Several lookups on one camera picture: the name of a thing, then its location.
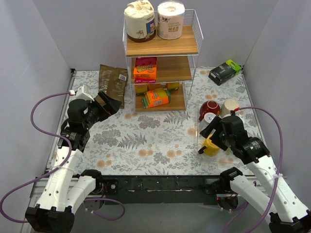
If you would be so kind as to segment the grey mug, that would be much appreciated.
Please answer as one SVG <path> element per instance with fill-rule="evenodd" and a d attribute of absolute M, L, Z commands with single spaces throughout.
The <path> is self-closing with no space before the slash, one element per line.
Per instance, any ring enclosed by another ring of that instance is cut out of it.
<path fill-rule="evenodd" d="M 211 122 L 212 120 L 216 117 L 216 115 L 214 113 L 206 113 L 204 115 L 204 118 L 201 120 L 201 122 L 199 123 L 198 126 L 198 130 L 199 132 L 201 132 L 202 130 L 204 130 Z"/>

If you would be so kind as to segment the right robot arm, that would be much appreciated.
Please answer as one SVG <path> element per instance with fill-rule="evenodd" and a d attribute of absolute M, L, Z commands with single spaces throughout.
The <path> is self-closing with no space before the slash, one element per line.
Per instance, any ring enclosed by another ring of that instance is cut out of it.
<path fill-rule="evenodd" d="M 242 196 L 269 223 L 272 233 L 309 233 L 311 211 L 290 189 L 278 172 L 265 144 L 257 137 L 249 137 L 243 121 L 235 115 L 216 116 L 200 135 L 222 150 L 231 149 L 253 172 L 264 188 L 261 192 L 237 168 L 220 174 L 220 188 Z"/>

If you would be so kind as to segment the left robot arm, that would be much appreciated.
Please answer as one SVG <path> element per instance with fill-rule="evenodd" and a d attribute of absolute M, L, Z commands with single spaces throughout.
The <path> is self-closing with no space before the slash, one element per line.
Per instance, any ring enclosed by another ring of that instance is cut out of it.
<path fill-rule="evenodd" d="M 99 92 L 95 98 L 78 95 L 67 109 L 67 119 L 61 128 L 56 159 L 48 181 L 35 207 L 26 210 L 25 217 L 32 228 L 42 233 L 69 233 L 75 213 L 86 197 L 103 190 L 101 173 L 90 170 L 80 175 L 70 188 L 74 169 L 90 138 L 89 130 L 97 123 L 118 112 L 121 101 Z"/>

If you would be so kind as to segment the yellow mug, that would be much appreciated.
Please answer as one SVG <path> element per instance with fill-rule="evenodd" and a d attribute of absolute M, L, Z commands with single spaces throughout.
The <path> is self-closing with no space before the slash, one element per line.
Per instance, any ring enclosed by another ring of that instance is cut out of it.
<path fill-rule="evenodd" d="M 219 151 L 220 148 L 212 143 L 211 137 L 213 134 L 210 134 L 202 143 L 202 147 L 198 150 L 199 154 L 205 154 L 207 156 L 215 156 Z"/>

